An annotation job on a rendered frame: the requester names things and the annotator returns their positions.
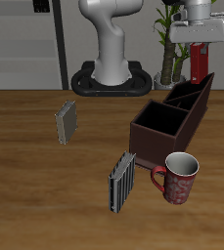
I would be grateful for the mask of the grey book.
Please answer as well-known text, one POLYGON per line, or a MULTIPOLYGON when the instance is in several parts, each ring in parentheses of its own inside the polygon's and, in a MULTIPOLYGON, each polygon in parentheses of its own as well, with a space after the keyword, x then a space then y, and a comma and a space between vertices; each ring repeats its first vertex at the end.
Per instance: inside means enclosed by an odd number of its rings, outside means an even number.
POLYGON ((77 129, 75 102, 66 101, 55 118, 59 143, 65 145, 77 129))

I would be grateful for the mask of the black box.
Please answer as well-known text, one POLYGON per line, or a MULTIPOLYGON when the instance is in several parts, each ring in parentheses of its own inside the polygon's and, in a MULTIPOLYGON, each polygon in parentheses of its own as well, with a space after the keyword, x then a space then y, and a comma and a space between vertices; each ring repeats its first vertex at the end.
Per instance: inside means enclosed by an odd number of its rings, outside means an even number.
POLYGON ((49 0, 32 0, 33 10, 35 13, 49 13, 49 0))

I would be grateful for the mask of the black white striped book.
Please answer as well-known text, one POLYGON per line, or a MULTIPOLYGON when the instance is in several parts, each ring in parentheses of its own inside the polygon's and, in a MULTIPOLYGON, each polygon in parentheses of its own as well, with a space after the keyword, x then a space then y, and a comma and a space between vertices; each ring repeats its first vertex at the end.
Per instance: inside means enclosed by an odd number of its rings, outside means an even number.
POLYGON ((134 186, 136 155, 125 151, 109 174, 109 209, 118 213, 134 186))

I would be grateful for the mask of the red book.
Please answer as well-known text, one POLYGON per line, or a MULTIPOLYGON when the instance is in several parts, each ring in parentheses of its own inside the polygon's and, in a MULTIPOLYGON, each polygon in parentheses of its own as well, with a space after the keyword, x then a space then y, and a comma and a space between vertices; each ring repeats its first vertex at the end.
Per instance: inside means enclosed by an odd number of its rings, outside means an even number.
POLYGON ((208 75, 208 47, 206 54, 201 54, 203 43, 192 43, 191 49, 191 83, 200 84, 202 80, 208 75))

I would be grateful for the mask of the red white patterned mug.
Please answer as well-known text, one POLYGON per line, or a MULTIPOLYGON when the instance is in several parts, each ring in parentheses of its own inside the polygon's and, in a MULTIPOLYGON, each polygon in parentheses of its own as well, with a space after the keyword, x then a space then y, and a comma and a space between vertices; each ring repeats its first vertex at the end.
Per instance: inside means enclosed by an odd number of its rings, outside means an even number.
POLYGON ((199 169, 199 162, 193 155, 186 152, 173 152, 166 157, 164 166, 156 166, 152 169, 151 179, 167 202, 180 205, 187 201, 199 169), (163 185, 155 179, 155 174, 159 172, 164 176, 163 185))

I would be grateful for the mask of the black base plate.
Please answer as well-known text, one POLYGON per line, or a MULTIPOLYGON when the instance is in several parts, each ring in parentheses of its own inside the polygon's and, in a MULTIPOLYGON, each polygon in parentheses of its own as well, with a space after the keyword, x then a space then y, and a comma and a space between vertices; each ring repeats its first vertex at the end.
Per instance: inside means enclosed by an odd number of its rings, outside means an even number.
POLYGON ((117 86, 106 86, 91 77, 94 62, 84 62, 81 69, 71 78, 71 88, 75 94, 83 97, 140 97, 152 90, 152 77, 142 69, 137 61, 129 61, 132 77, 117 86))

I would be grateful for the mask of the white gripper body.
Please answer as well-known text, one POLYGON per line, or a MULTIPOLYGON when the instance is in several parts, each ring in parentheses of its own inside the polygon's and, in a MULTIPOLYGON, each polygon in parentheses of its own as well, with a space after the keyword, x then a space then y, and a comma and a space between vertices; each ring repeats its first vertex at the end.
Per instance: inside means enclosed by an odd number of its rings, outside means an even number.
POLYGON ((224 12, 211 13, 203 24, 175 21, 169 30, 172 43, 224 42, 224 12))

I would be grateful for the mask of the white grey shelf unit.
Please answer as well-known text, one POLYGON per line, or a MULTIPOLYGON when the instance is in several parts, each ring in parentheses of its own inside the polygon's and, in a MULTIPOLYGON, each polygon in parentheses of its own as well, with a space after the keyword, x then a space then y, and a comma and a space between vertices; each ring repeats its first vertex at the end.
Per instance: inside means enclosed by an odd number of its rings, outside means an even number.
POLYGON ((61 0, 35 13, 32 0, 0 0, 0 90, 66 90, 61 0))

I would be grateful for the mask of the green pot plant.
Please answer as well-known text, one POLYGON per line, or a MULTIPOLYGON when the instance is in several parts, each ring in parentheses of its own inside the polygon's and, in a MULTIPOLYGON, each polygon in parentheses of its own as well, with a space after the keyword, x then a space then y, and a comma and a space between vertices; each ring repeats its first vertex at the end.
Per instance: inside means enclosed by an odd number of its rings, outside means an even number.
POLYGON ((153 29, 160 36, 159 43, 164 47, 161 72, 154 78, 156 90, 171 90, 175 84, 181 83, 186 78, 181 74, 183 62, 190 57, 188 48, 182 44, 174 44, 169 39, 171 16, 182 10, 180 0, 162 0, 165 13, 160 9, 160 19, 154 22, 153 29))

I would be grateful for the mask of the dark brown desk caddy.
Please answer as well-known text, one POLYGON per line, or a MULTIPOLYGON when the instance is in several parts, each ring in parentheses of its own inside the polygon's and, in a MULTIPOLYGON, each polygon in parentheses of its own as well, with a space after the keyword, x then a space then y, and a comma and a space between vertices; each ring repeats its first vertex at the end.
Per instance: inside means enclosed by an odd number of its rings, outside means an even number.
POLYGON ((162 103, 149 100, 130 123, 129 151, 136 165, 152 170, 163 166, 174 151, 185 151, 204 114, 214 74, 200 84, 176 84, 162 103))

